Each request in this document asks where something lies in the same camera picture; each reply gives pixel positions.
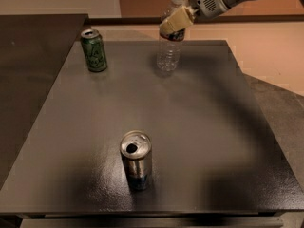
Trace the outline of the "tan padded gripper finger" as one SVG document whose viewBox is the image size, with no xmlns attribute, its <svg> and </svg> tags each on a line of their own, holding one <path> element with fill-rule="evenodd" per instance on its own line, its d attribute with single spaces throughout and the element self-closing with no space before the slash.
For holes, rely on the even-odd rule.
<svg viewBox="0 0 304 228">
<path fill-rule="evenodd" d="M 180 6 L 160 24 L 160 33 L 169 35 L 194 24 L 196 11 L 191 7 Z"/>
</svg>

